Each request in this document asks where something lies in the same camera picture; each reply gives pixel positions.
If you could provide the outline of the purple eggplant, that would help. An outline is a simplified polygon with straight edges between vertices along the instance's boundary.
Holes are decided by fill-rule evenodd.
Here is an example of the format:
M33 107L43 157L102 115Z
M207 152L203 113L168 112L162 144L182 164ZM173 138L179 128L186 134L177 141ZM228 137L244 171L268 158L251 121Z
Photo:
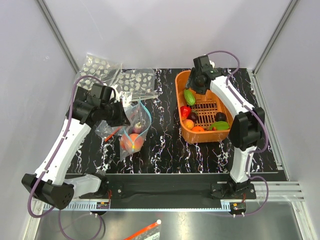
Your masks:
M139 135L142 132L142 127L143 127L142 123L137 122L132 129L132 133Z

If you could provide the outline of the orange plastic basket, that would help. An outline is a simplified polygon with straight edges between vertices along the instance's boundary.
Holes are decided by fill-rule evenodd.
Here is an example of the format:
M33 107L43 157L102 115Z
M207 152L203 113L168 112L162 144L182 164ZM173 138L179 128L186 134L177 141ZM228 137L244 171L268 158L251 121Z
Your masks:
M198 115L198 121L196 121L194 125L204 128L204 131L192 131L183 123L180 111L182 106L187 105L183 91L190 73L190 70L185 70L178 73L175 77L175 92L182 137L189 144L221 142L227 138L230 130L210 130L210 126L215 121L215 115L218 112L224 113L229 125L232 125L233 117L227 107L225 107L223 102L214 93L207 91L205 95L200 95L193 90L191 91L195 97L195 105L192 106L191 109Z

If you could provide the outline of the blue zipper clear bag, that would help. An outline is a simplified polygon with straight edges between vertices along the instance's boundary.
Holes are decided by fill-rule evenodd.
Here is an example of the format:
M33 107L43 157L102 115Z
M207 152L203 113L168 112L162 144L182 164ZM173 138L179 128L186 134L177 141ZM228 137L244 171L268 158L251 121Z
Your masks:
M102 139L108 140L112 136L119 136L120 160L141 150L152 123L151 114L142 102L124 108L129 119L129 126L111 127L103 120L95 130Z

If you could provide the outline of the peach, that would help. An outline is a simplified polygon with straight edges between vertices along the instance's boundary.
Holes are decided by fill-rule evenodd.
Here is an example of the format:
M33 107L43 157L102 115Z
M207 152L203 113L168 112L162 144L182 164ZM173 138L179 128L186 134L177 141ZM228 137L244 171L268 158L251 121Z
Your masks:
M132 133L129 136L122 135L119 141L120 147L129 153L135 153L141 150L144 144L144 138L137 133Z

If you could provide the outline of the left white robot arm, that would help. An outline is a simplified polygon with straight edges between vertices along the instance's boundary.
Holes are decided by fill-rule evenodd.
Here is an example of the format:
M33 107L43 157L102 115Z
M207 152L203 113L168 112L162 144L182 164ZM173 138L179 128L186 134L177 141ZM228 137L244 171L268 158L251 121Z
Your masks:
M101 121L106 121L110 127L130 125L118 93L106 85L95 83L86 99L76 99L71 108L48 156L35 173L26 173L21 180L30 199L40 200L59 210L83 195L103 198L108 193L107 178L101 173L66 178L76 151L93 126Z

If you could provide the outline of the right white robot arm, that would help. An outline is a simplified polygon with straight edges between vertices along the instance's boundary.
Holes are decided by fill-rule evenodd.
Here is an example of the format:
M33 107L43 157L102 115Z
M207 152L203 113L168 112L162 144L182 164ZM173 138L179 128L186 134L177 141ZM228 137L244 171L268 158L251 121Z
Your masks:
M222 101L233 118L228 134L234 146L230 171L233 182L227 185L227 192L236 199L245 192L243 183L251 179L250 164L254 153L264 152L269 144L265 111L243 98L229 82L231 75L225 76L215 70L208 55L194 58L193 64L185 87L201 95L211 91Z

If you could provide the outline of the dotted clear bag far left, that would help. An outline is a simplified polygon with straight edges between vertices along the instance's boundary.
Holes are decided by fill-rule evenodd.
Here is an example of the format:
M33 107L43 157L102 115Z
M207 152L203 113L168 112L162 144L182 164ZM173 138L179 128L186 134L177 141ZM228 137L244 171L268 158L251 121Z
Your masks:
M116 86L118 75L123 69L123 63L108 60L106 58L87 53L82 68L77 73L77 80L83 76L94 76L100 79L106 86Z

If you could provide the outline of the dotted clear bag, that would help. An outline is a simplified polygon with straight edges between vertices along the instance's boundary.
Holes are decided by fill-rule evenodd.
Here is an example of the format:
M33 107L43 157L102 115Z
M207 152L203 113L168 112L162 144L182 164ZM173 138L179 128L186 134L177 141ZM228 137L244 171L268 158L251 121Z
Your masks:
M125 70L117 76L113 85L118 92L132 93L133 102L158 97L155 91L155 70L152 68Z
M83 76L94 76L100 79L106 86L116 86L118 75L123 69L123 63L108 60L106 58L87 53L82 68L77 73L77 80Z

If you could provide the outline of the dotted clear bag middle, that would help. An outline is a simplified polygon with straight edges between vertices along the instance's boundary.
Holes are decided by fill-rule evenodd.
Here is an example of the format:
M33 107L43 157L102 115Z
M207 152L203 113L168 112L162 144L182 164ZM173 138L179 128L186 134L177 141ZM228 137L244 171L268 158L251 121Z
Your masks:
M125 70L117 76L113 85L118 92L132 93L133 102L158 97L155 91L155 70L152 68Z

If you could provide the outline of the red zipper bag foreground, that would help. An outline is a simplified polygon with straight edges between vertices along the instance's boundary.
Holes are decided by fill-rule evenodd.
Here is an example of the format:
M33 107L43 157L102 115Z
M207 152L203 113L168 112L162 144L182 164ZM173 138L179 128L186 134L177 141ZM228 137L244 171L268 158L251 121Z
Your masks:
M125 240L159 240L162 227L162 221L158 219L156 222L140 229L133 235L125 238Z

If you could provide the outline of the dark red strawberry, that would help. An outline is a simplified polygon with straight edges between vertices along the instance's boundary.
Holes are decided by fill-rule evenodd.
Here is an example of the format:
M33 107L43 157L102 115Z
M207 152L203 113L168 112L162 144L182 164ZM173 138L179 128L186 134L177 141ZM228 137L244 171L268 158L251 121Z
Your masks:
M196 112L191 112L188 117L188 120L192 120L194 123L196 123L198 121L198 114Z

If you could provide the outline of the dark purple plum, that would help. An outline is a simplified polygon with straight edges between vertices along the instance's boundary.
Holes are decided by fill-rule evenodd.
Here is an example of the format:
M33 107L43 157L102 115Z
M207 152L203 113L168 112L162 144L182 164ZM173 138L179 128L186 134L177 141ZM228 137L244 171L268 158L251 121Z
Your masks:
M216 122L227 122L227 116L223 112L217 112L214 116Z

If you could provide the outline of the green star fruit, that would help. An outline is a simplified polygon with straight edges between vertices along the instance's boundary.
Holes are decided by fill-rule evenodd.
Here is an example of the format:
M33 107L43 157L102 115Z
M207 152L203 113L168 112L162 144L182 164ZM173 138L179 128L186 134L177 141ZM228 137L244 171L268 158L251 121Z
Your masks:
M230 125L226 121L216 121L210 125L210 131L225 131L230 128Z

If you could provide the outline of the orange fruit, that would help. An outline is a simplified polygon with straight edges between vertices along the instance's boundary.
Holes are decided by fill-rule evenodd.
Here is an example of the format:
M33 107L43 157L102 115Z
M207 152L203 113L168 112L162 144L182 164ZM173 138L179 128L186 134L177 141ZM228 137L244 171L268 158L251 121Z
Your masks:
M193 132L204 132L205 129L201 126L194 126L192 129L191 129Z

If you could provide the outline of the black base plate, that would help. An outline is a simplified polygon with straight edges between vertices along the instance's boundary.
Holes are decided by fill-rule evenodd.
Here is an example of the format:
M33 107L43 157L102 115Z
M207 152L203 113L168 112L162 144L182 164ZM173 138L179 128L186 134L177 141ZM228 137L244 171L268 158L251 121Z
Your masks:
M255 199L252 184L235 192L227 173L107 174L112 209L218 208L221 200Z

